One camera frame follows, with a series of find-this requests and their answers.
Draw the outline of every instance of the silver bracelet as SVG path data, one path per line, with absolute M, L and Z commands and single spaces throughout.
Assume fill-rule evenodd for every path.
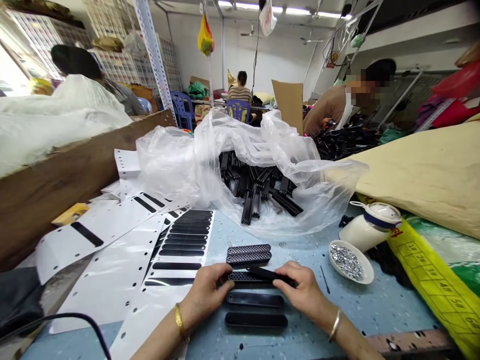
M 342 315 L 342 310 L 338 308 L 336 312 L 336 319 L 335 322 L 333 323 L 333 328 L 331 329 L 330 336 L 328 337 L 328 342 L 331 343 L 332 340 L 335 338 L 335 335 L 337 334 L 337 330 L 339 329 L 340 325 L 340 316 Z

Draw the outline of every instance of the white bowl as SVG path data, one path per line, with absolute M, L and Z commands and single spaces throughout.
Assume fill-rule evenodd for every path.
M 363 280 L 355 280 L 351 277 L 349 277 L 346 273 L 344 273 L 339 267 L 338 265 L 335 263 L 335 260 L 334 258 L 332 257 L 332 245 L 333 244 L 337 244 L 337 245 L 340 245 L 344 248 L 347 248 L 349 249 L 352 253 L 354 253 L 358 259 L 358 261 L 360 262 L 360 265 L 363 269 Z M 371 284 L 372 281 L 374 281 L 375 279 L 375 273 L 374 273 L 374 268 L 372 267 L 372 264 L 370 263 L 369 259 L 367 259 L 367 257 L 360 251 L 358 250 L 355 246 L 353 246 L 352 244 L 346 242 L 346 241 L 342 241 L 342 240 L 333 240 L 330 245 L 328 246 L 328 254 L 330 256 L 330 263 L 331 265 L 333 266 L 333 268 L 335 270 L 337 270 L 340 275 L 342 275 L 343 277 L 349 279 L 349 280 L 352 280 L 356 283 L 359 283 L 359 284 Z

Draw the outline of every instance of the blue plastic chair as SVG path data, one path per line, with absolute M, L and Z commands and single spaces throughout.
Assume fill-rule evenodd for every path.
M 147 110 L 149 114 L 154 113 L 154 108 L 152 107 L 152 104 L 150 103 L 150 101 L 148 101 L 146 98 L 143 98 L 143 97 L 139 97 L 138 101 L 140 102 L 140 105 L 143 108 L 143 111 L 145 112 L 145 114 L 147 114 Z
M 245 115 L 245 124 L 249 123 L 250 117 L 250 105 L 246 101 L 231 99 L 226 102 L 226 111 L 230 115 L 230 109 L 232 113 L 232 118 L 238 121 L 242 121 L 243 115 Z
M 192 99 L 183 92 L 170 91 L 171 101 L 175 107 L 175 112 L 178 116 L 178 127 L 193 131 L 192 121 L 195 120 L 194 107 L 192 106 Z M 185 101 L 188 103 L 189 111 L 185 110 Z M 182 126 L 182 118 L 186 120 L 186 128 Z

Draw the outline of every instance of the person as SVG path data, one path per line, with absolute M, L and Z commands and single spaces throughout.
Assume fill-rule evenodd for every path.
M 349 120 L 353 106 L 363 108 L 371 104 L 373 95 L 388 85 L 396 70 L 394 60 L 381 59 L 362 70 L 359 78 L 332 86 L 306 115 L 303 132 L 315 136 L 323 129 L 324 120 L 329 119 L 337 124 L 336 130 L 341 129 Z
M 239 71 L 237 75 L 237 86 L 232 85 L 228 89 L 228 95 L 226 100 L 241 100 L 250 107 L 252 107 L 252 92 L 250 89 L 246 88 L 245 85 L 247 84 L 247 72 L 246 71 Z M 243 112 L 241 121 L 244 123 L 245 118 L 247 117 L 247 111 Z M 254 114 L 250 111 L 250 116 L 248 117 L 248 122 L 251 123 L 257 118 L 257 114 Z
M 231 272 L 232 267 L 226 263 L 216 263 L 200 268 L 190 291 L 178 305 L 181 325 L 177 324 L 176 309 L 173 308 L 131 360 L 168 359 L 173 350 L 190 336 L 195 327 L 222 305 L 227 293 L 235 284 L 233 281 L 227 281 L 217 289 L 217 282 Z M 297 310 L 304 313 L 327 335 L 331 335 L 349 359 L 383 359 L 347 316 L 323 295 L 311 269 L 294 261 L 288 261 L 275 272 L 288 276 L 298 283 L 298 286 L 293 288 L 282 280 L 273 281 L 273 285 L 286 295 Z
M 55 45 L 50 54 L 55 66 L 66 76 L 80 74 L 94 80 L 116 97 L 125 107 L 127 115 L 145 115 L 145 110 L 134 92 L 106 78 L 95 58 L 87 50 L 70 45 Z

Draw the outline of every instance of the dark hair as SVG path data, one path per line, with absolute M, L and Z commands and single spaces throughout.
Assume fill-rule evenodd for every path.
M 240 82 L 240 86 L 245 86 L 247 83 L 247 72 L 246 71 L 239 71 L 238 76 L 236 77 L 237 80 Z
M 69 45 L 55 45 L 50 50 L 55 66 L 65 75 L 80 74 L 92 80 L 102 78 L 102 71 L 87 50 Z
M 365 69 L 364 80 L 378 83 L 378 86 L 385 86 L 393 79 L 397 64 L 392 59 L 381 59 L 375 61 Z

